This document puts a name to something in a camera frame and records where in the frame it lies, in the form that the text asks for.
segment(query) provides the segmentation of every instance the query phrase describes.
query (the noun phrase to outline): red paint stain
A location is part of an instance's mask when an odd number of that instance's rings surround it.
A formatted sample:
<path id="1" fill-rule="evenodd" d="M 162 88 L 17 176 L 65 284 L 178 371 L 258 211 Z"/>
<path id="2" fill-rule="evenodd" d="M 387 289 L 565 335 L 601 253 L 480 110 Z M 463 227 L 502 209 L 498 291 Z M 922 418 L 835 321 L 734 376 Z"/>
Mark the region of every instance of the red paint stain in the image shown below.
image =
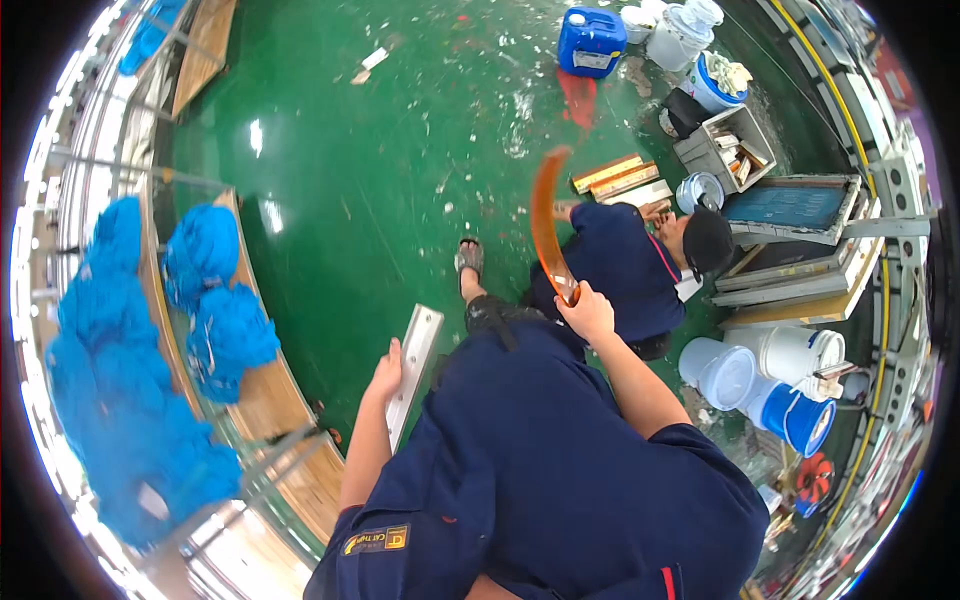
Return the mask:
<path id="1" fill-rule="evenodd" d="M 591 77 L 575 77 L 557 69 L 557 80 L 564 90 L 566 105 L 573 122 L 589 133 L 593 128 L 593 107 L 596 104 L 597 82 Z"/>

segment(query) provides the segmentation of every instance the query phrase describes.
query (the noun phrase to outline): blue cloth pile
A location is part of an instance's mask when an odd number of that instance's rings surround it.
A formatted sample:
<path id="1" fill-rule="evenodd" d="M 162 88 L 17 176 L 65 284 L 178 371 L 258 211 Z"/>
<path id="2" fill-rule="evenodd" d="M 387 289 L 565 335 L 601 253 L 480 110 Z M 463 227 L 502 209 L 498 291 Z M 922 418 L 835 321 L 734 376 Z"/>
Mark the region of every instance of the blue cloth pile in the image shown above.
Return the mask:
<path id="1" fill-rule="evenodd" d="M 147 11 L 147 14 L 166 25 L 169 29 L 173 27 L 174 21 L 177 20 L 177 15 L 180 13 L 180 9 L 183 8 L 184 4 L 186 4 L 186 0 L 156 0 Z M 127 77 L 135 74 L 136 70 L 140 68 L 140 65 L 149 57 L 153 56 L 154 52 L 159 49 L 165 37 L 167 37 L 166 32 L 151 23 L 148 19 L 140 21 L 140 24 L 136 27 L 136 31 L 133 32 L 130 50 L 124 58 L 120 59 L 120 64 L 117 65 L 117 71 Z"/>
<path id="2" fill-rule="evenodd" d="M 135 275 L 139 255 L 139 203 L 128 197 L 101 215 L 45 360 L 101 522 L 147 550 L 203 505 L 234 497 L 241 469 L 236 452 L 212 443 L 213 428 L 172 390 Z M 141 503 L 148 489 L 162 504 Z"/>
<path id="3" fill-rule="evenodd" d="M 244 370 L 276 359 L 280 347 L 260 298 L 242 283 L 227 286 L 239 252 L 233 213 L 201 204 L 183 215 L 163 257 L 167 298 L 191 317 L 187 363 L 197 387 L 225 404 L 240 399 Z"/>
<path id="4" fill-rule="evenodd" d="M 228 283 L 239 257 L 240 240 L 230 209 L 194 206 L 180 219 L 163 255 L 167 299 L 187 314 L 197 312 L 201 294 Z"/>
<path id="5" fill-rule="evenodd" d="M 186 339 L 197 387 L 207 398 L 226 404 L 240 399 L 244 370 L 274 360 L 279 347 L 274 322 L 267 321 L 260 299 L 243 283 L 206 292 Z"/>

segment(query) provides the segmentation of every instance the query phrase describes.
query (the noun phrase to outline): sandal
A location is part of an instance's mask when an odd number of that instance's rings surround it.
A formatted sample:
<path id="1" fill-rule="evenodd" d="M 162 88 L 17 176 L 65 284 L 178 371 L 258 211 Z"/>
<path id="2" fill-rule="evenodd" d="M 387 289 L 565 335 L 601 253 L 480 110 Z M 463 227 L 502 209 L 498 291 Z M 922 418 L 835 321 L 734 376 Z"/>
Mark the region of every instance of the sandal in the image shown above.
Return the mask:
<path id="1" fill-rule="evenodd" d="M 476 246 L 465 251 L 461 250 L 460 247 L 466 244 L 466 242 L 473 242 Z M 461 274 L 464 269 L 470 268 L 476 271 L 478 282 L 480 282 L 483 277 L 483 245 L 480 243 L 480 240 L 474 237 L 462 238 L 457 243 L 457 253 L 453 257 L 453 267 L 457 270 L 457 290 L 460 292 L 460 297 L 462 298 L 464 290 Z"/>

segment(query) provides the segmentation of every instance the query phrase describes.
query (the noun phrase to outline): gray plastic crate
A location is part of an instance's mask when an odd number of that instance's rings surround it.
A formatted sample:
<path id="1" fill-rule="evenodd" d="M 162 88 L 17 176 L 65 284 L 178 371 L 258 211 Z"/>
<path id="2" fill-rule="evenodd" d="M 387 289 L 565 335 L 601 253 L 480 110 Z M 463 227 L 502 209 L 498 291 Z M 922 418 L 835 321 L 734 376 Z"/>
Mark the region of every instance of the gray plastic crate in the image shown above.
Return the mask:
<path id="1" fill-rule="evenodd" d="M 754 168 L 746 182 L 740 185 L 740 182 L 727 168 L 723 158 L 720 157 L 720 149 L 713 141 L 713 135 L 717 132 L 733 133 L 764 154 L 764 158 L 769 159 L 770 162 L 760 170 Z M 742 192 L 766 175 L 770 169 L 777 166 L 773 149 L 767 143 L 767 138 L 763 136 L 763 132 L 756 123 L 754 116 L 744 105 L 728 108 L 720 114 L 710 117 L 695 132 L 691 133 L 690 137 L 674 144 L 673 150 L 680 158 L 680 162 L 686 167 L 687 173 L 707 171 L 717 176 L 723 185 L 725 194 Z"/>

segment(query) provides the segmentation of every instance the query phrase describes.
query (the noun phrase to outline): screen printing frame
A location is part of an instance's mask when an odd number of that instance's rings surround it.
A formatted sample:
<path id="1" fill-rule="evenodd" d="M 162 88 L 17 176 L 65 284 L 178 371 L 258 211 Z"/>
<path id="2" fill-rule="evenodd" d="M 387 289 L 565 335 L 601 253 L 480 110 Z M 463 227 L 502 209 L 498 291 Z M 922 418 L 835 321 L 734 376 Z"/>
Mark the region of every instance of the screen printing frame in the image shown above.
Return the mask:
<path id="1" fill-rule="evenodd" d="M 880 201 L 874 198 L 868 203 L 867 217 L 875 218 L 880 213 Z M 800 276 L 777 276 L 766 284 L 755 284 L 747 289 L 722 292 L 711 301 L 715 306 L 739 307 L 765 303 L 765 307 L 775 308 L 840 296 L 849 293 L 856 285 L 864 265 L 876 262 L 873 248 L 877 237 L 861 237 L 848 240 L 843 246 L 852 246 L 853 252 L 847 252 L 843 264 L 838 269 L 825 273 Z"/>
<path id="2" fill-rule="evenodd" d="M 843 187 L 846 189 L 846 194 L 840 201 L 836 215 L 827 228 L 806 228 L 775 225 L 760 221 L 728 219 L 733 233 L 733 242 L 739 246 L 746 246 L 749 244 L 802 240 L 836 246 L 840 240 L 840 233 L 843 231 L 848 219 L 850 219 L 854 202 L 860 193 L 862 185 L 863 179 L 859 175 L 788 175 L 763 178 L 754 184 L 751 189 L 764 187 L 812 187 L 819 189 Z"/>
<path id="3" fill-rule="evenodd" d="M 854 209 L 852 211 L 853 218 L 870 218 L 869 209 L 870 203 L 867 201 L 866 195 L 859 194 L 856 202 L 854 203 Z M 803 240 L 786 240 L 780 238 L 779 242 L 773 243 L 795 241 Z M 757 269 L 756 271 L 745 272 L 745 270 L 748 269 L 750 265 L 762 255 L 763 251 L 769 245 L 770 243 L 754 245 L 742 259 L 740 259 L 720 277 L 716 278 L 715 285 L 717 292 L 735 292 L 757 286 L 772 285 L 787 279 L 795 279 L 798 276 L 811 276 L 834 271 L 843 266 L 844 261 L 847 260 L 850 252 L 852 252 L 856 247 L 855 240 L 844 240 L 843 243 L 837 244 L 834 248 L 834 252 L 828 256 L 800 260 L 797 262 L 789 262 L 775 265 L 773 267 L 767 267 L 765 269 Z"/>

